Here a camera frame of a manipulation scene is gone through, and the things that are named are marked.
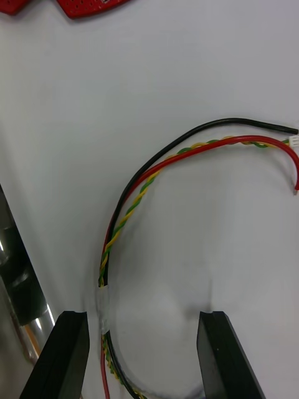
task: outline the white backdrop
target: white backdrop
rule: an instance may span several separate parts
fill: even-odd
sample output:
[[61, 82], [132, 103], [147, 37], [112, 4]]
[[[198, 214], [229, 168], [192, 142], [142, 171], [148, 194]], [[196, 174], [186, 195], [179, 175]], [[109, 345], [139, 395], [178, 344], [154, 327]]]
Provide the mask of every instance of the white backdrop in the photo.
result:
[[[0, 16], [1, 184], [56, 316], [88, 310], [85, 399], [103, 398], [94, 287], [122, 189], [200, 123], [298, 125], [298, 14], [296, 0], [132, 0], [70, 21], [43, 0]], [[189, 142], [249, 132], [261, 133], [221, 128]], [[112, 335], [136, 383], [196, 397], [198, 314], [224, 310], [266, 397], [298, 398], [292, 173], [284, 154], [239, 145], [151, 187], [110, 271]], [[128, 397], [109, 383], [113, 398]]]

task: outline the black wire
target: black wire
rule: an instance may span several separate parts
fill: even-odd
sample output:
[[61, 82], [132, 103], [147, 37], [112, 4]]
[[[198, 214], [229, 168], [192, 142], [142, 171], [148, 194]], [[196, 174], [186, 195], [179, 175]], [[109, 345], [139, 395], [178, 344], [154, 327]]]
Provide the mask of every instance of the black wire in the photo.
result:
[[[147, 171], [148, 168], [150, 168], [155, 162], [157, 162], [163, 155], [167, 154], [168, 151], [172, 150], [174, 147], [176, 147], [178, 144], [182, 143], [185, 141], [187, 138], [195, 135], [196, 133], [202, 132], [204, 130], [218, 127], [218, 126], [228, 126], [228, 125], [246, 125], [246, 126], [251, 126], [251, 127], [256, 127], [260, 129], [266, 129], [266, 130], [272, 130], [277, 133], [289, 133], [291, 135], [298, 135], [299, 131], [298, 129], [291, 128], [291, 127], [286, 127], [286, 126], [281, 126], [281, 125], [274, 125], [272, 123], [267, 123], [267, 122], [260, 122], [258, 120], [252, 120], [252, 119], [246, 119], [246, 118], [225, 118], [225, 119], [218, 119], [218, 120], [213, 120], [211, 122], [204, 123], [203, 125], [197, 126], [193, 128], [192, 130], [188, 131], [187, 133], [181, 135], [177, 139], [175, 139], [172, 143], [166, 145], [162, 150], [157, 152], [149, 161], [147, 161], [132, 177], [132, 179], [129, 181], [129, 183], [126, 185], [125, 189], [123, 190], [120, 199], [118, 200], [117, 206], [115, 208], [114, 214], [112, 216], [112, 220], [109, 226], [108, 234], [107, 234], [107, 242], [109, 242], [112, 238], [113, 230], [116, 225], [116, 221], [120, 215], [123, 203], [125, 202], [126, 196], [130, 192], [131, 188], [135, 184], [135, 182], [139, 179], [139, 177]], [[104, 283], [105, 285], [108, 284], [108, 267], [109, 267], [109, 254], [108, 254], [108, 260], [105, 266], [105, 273], [103, 276]], [[110, 332], [107, 332], [106, 336], [107, 338], [107, 343], [108, 343], [108, 348], [110, 352], [110, 356], [112, 358], [112, 362], [114, 365], [114, 368], [120, 377], [121, 381], [123, 382], [124, 386], [128, 390], [129, 394], [135, 398], [135, 399], [140, 399], [139, 396], [134, 392], [133, 388], [131, 387], [130, 383], [125, 377], [125, 374], [123, 373], [123, 370], [121, 369], [120, 363], [116, 357], [116, 353], [113, 348], [112, 340], [111, 340], [111, 335]]]
[[132, 388], [131, 384], [129, 383], [129, 381], [126, 379], [125, 374], [123, 373], [123, 370], [121, 369], [121, 366], [119, 364], [119, 361], [116, 357], [114, 348], [113, 348], [113, 344], [112, 344], [112, 340], [111, 340], [111, 335], [110, 335], [110, 331], [108, 331], [105, 335], [106, 340], [107, 340], [107, 344], [108, 344], [108, 349], [110, 352], [110, 356], [111, 356], [111, 360], [113, 363], [113, 366], [117, 372], [117, 375], [119, 376], [121, 382], [124, 384], [126, 390], [128, 391], [128, 393], [135, 399], [140, 399], [139, 395], [137, 395], [137, 393], [134, 392], [134, 389]]

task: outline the wire connector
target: wire connector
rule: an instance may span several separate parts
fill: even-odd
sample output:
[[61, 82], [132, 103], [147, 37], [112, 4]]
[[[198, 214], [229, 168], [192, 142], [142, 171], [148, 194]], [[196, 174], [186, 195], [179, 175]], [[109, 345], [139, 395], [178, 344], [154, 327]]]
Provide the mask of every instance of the wire connector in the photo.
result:
[[299, 150], [299, 136], [290, 136], [288, 139], [291, 148]]
[[109, 323], [109, 290], [108, 286], [97, 289], [98, 321], [99, 329], [102, 335], [105, 335], [110, 329]]

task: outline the wire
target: wire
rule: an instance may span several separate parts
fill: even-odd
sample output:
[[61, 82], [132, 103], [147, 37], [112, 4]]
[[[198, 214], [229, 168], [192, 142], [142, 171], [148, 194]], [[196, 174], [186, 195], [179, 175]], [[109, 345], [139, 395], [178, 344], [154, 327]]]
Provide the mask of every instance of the wire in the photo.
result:
[[[157, 152], [150, 160], [148, 160], [132, 177], [132, 179], [129, 181], [129, 183], [126, 185], [125, 189], [123, 190], [120, 199], [118, 200], [117, 206], [115, 208], [114, 214], [112, 216], [109, 228], [108, 228], [108, 237], [107, 241], [109, 242], [112, 238], [112, 233], [115, 228], [117, 219], [120, 215], [121, 208], [123, 206], [123, 203], [125, 202], [125, 199], [130, 192], [131, 187], [134, 185], [136, 180], [148, 169], [150, 168], [155, 162], [157, 162], [163, 155], [167, 154], [168, 151], [171, 151], [174, 147], [177, 145], [181, 144], [183, 141], [185, 141], [187, 138], [192, 137], [193, 135], [203, 132], [204, 130], [214, 128], [214, 127], [219, 127], [219, 126], [228, 126], [228, 125], [245, 125], [245, 126], [251, 126], [251, 127], [256, 127], [260, 129], [266, 129], [266, 130], [272, 130], [277, 133], [288, 133], [291, 135], [297, 135], [298, 134], [298, 129], [287, 127], [287, 126], [281, 126], [281, 125], [275, 125], [273, 123], [267, 123], [267, 122], [260, 122], [258, 120], [252, 120], [252, 119], [246, 119], [246, 118], [224, 118], [224, 119], [218, 119], [218, 120], [213, 120], [211, 122], [204, 123], [203, 125], [197, 126], [193, 128], [192, 130], [188, 131], [187, 133], [181, 135], [177, 139], [175, 139], [173, 142], [170, 144], [166, 145], [162, 150]], [[107, 259], [107, 266], [105, 268], [105, 273], [104, 273], [104, 282], [107, 284], [108, 282], [108, 265], [109, 265], [109, 255]]]
[[[110, 221], [110, 224], [109, 224], [109, 227], [108, 227], [108, 230], [107, 230], [107, 234], [106, 234], [106, 238], [105, 238], [105, 242], [104, 242], [103, 252], [105, 250], [106, 243], [109, 242], [111, 240], [111, 238], [112, 238], [113, 230], [115, 228], [116, 221], [117, 221], [117, 219], [118, 219], [118, 217], [120, 215], [120, 211], [122, 209], [122, 206], [123, 206], [124, 202], [130, 196], [130, 194], [133, 192], [133, 190], [146, 178], [146, 176], [143, 176], [143, 173], [146, 172], [148, 168], [150, 168], [155, 162], [157, 162], [168, 151], [172, 150], [175, 146], [177, 146], [178, 144], [182, 143], [187, 138], [195, 135], [196, 133], [199, 133], [199, 132], [202, 132], [204, 130], [207, 130], [209, 128], [214, 128], [214, 127], [219, 127], [219, 126], [228, 126], [228, 125], [247, 125], [247, 126], [251, 126], [251, 127], [257, 127], [257, 128], [262, 128], [262, 129], [266, 129], [266, 130], [272, 130], [272, 131], [278, 132], [278, 133], [279, 132], [288, 133], [288, 134], [291, 134], [291, 135], [297, 135], [298, 134], [298, 130], [294, 129], [294, 128], [285, 127], [285, 126], [281, 126], [281, 125], [274, 125], [272, 123], [259, 122], [259, 121], [256, 121], [256, 120], [245, 119], [245, 118], [225, 118], [225, 119], [214, 120], [214, 121], [205, 123], [203, 125], [200, 125], [200, 126], [198, 126], [196, 128], [193, 128], [192, 130], [188, 131], [184, 135], [182, 135], [179, 138], [175, 139], [169, 145], [165, 146], [157, 154], [155, 154], [149, 161], [147, 161], [135, 173], [135, 175], [129, 181], [129, 183], [127, 184], [127, 186], [123, 190], [123, 192], [122, 192], [122, 194], [120, 196], [120, 199], [118, 200], [118, 204], [117, 204], [117, 206], [115, 208], [114, 214], [113, 214], [112, 219]], [[103, 278], [99, 279], [99, 286], [101, 284], [107, 284], [107, 282], [108, 282], [108, 265], [109, 265], [109, 254], [108, 254], [108, 257], [107, 257], [105, 273], [103, 275]], [[113, 363], [114, 363], [114, 366], [115, 366], [115, 370], [116, 370], [117, 374], [120, 376], [121, 382], [123, 382], [125, 384], [125, 382], [127, 382], [127, 380], [126, 380], [126, 377], [124, 376], [124, 374], [123, 374], [123, 372], [121, 370], [120, 364], [118, 363], [118, 360], [116, 358], [116, 355], [115, 355], [115, 352], [114, 352], [114, 348], [113, 348], [113, 345], [112, 345], [112, 342], [111, 342], [111, 337], [110, 337], [110, 333], [109, 332], [104, 337], [104, 339], [106, 339], [106, 338], [107, 338], [107, 342], [108, 342], [109, 352], [110, 352], [112, 358], [114, 359]], [[103, 376], [103, 381], [104, 381], [105, 377], [106, 377], [106, 369], [105, 369], [105, 367], [102, 369], [102, 372], [105, 374]], [[139, 395], [137, 395], [135, 392], [134, 393], [132, 392], [133, 389], [130, 387], [130, 384], [129, 384], [128, 387], [126, 386], [126, 388], [130, 389], [128, 391], [132, 395], [133, 398], [140, 399]]]
[[[295, 185], [295, 190], [299, 190], [299, 157], [297, 157], [296, 153], [289, 148], [286, 143], [282, 143], [278, 140], [272, 139], [270, 137], [264, 137], [264, 136], [253, 136], [253, 135], [249, 135], [249, 136], [239, 136], [239, 137], [229, 137], [229, 138], [225, 138], [223, 140], [212, 140], [213, 142], [210, 144], [205, 144], [202, 147], [198, 147], [199, 145], [202, 145], [202, 143], [198, 143], [197, 145], [194, 145], [192, 150], [189, 149], [183, 149], [180, 152], [180, 154], [172, 156], [172, 157], [168, 157], [168, 159], [166, 159], [165, 161], [157, 164], [156, 166], [152, 167], [151, 169], [149, 169], [146, 173], [144, 173], [136, 182], [135, 184], [131, 187], [128, 195], [130, 195], [130, 193], [136, 188], [137, 185], [139, 185], [142, 181], [144, 181], [145, 179], [147, 179], [147, 177], [152, 177], [153, 175], [155, 175], [154, 177], [156, 177], [157, 172], [159, 172], [162, 168], [164, 168], [165, 166], [168, 166], [174, 162], [177, 162], [179, 160], [182, 160], [184, 158], [187, 158], [189, 156], [193, 156], [197, 153], [200, 152], [204, 152], [204, 151], [208, 151], [211, 150], [213, 148], [217, 148], [217, 147], [221, 147], [223, 145], [229, 145], [229, 144], [235, 144], [235, 143], [239, 143], [239, 142], [246, 142], [246, 143], [251, 143], [254, 140], [257, 140], [258, 144], [262, 145], [262, 143], [266, 143], [267, 145], [273, 146], [273, 147], [278, 147], [281, 148], [282, 150], [284, 150], [285, 152], [287, 152], [291, 158], [293, 159], [295, 166], [297, 168], [297, 183]], [[130, 395], [133, 398], [143, 398], [142, 394], [140, 394], [139, 392], [137, 392], [136, 390], [134, 390], [130, 383], [128, 382], [128, 380], [126, 379], [120, 364], [117, 360], [114, 348], [113, 348], [113, 344], [112, 344], [112, 340], [111, 340], [111, 336], [110, 336], [110, 332], [108, 332], [105, 336], [105, 340], [107, 341], [108, 344], [108, 349], [109, 349], [109, 353], [110, 356], [112, 358], [112, 362], [113, 362], [113, 369], [116, 370], [121, 382], [123, 382], [124, 386], [126, 387], [126, 389], [129, 391]]]
[[[226, 136], [226, 137], [224, 137], [224, 138], [221, 139], [221, 140], [224, 140], [224, 139], [226, 139], [226, 138], [233, 138], [233, 136]], [[185, 152], [187, 152], [187, 151], [191, 151], [191, 150], [193, 150], [193, 149], [195, 149], [195, 148], [198, 148], [198, 147], [202, 147], [202, 146], [207, 145], [207, 144], [217, 143], [218, 141], [221, 141], [221, 140], [210, 140], [210, 141], [208, 141], [208, 142], [206, 142], [206, 143], [196, 143], [196, 144], [193, 144], [193, 145], [191, 145], [190, 147], [182, 148], [182, 150], [179, 150], [178, 153], [177, 153], [177, 155], [182, 154], [182, 153], [185, 153]], [[282, 143], [288, 145], [288, 139], [282, 141]], [[268, 143], [267, 143], [267, 144], [263, 144], [263, 143], [260, 143], [260, 142], [242, 142], [241, 144], [244, 144], [244, 145], [255, 145], [255, 146], [259, 147], [259, 148], [268, 148], [268, 147], [276, 148], [275, 145], [268, 144]], [[153, 174], [146, 180], [146, 183], [141, 187], [140, 193], [139, 193], [138, 196], [134, 199], [133, 204], [129, 207], [129, 209], [127, 210], [125, 216], [121, 219], [121, 221], [120, 221], [118, 227], [117, 227], [116, 229], [114, 229], [113, 234], [112, 234], [112, 239], [109, 241], [108, 244], [106, 244], [106, 246], [105, 246], [105, 252], [104, 252], [103, 255], [102, 255], [102, 264], [101, 264], [101, 268], [100, 268], [100, 277], [99, 277], [99, 280], [102, 279], [102, 277], [103, 277], [103, 275], [104, 275], [104, 273], [105, 273], [105, 264], [107, 263], [107, 260], [108, 260], [108, 253], [111, 251], [111, 248], [112, 248], [113, 244], [114, 244], [115, 241], [118, 239], [118, 237], [119, 237], [119, 235], [120, 235], [120, 233], [121, 233], [121, 230], [122, 230], [123, 227], [125, 226], [125, 224], [126, 224], [126, 222], [128, 221], [128, 219], [129, 219], [129, 218], [133, 215], [133, 213], [135, 212], [136, 207], [141, 203], [142, 198], [144, 197], [144, 195], [145, 195], [145, 194], [147, 193], [147, 191], [148, 191], [148, 187], [149, 187], [151, 184], [153, 184], [153, 182], [154, 182], [154, 180], [156, 179], [156, 177], [161, 173], [161, 170], [162, 170], [162, 169], [158, 170], [156, 173], [153, 173]]]
[[109, 387], [108, 387], [108, 383], [107, 383], [107, 376], [106, 376], [106, 370], [105, 370], [105, 353], [103, 350], [103, 339], [102, 338], [101, 338], [101, 374], [102, 374], [105, 398], [110, 399]]

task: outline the red plastic part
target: red plastic part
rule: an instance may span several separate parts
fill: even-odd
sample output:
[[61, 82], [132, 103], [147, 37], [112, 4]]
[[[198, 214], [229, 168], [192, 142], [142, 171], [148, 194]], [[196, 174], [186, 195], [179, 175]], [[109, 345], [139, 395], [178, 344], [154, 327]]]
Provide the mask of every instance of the red plastic part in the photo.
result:
[[57, 0], [69, 18], [100, 14], [129, 0]]
[[[17, 14], [30, 0], [0, 0], [0, 12]], [[120, 6], [129, 0], [57, 0], [69, 18], [89, 17]]]
[[17, 14], [30, 0], [0, 0], [0, 12]]

